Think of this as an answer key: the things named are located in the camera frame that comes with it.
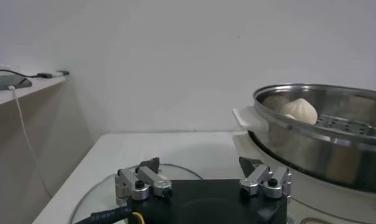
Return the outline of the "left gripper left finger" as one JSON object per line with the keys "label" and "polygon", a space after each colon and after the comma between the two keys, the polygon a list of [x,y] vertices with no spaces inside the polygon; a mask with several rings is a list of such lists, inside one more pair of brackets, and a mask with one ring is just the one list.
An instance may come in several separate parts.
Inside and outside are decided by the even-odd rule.
{"label": "left gripper left finger", "polygon": [[115,200],[124,206],[128,200],[142,202],[152,197],[171,198],[172,182],[158,174],[159,158],[140,162],[115,173]]}

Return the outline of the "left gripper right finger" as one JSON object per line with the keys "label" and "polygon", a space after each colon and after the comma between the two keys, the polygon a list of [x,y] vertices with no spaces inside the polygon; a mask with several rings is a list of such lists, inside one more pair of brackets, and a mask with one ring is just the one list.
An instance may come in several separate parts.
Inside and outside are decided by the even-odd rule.
{"label": "left gripper right finger", "polygon": [[263,191],[265,197],[291,199],[292,173],[286,167],[276,169],[263,164],[259,159],[239,157],[239,164],[244,178],[240,179],[240,194],[245,200],[250,200]]}

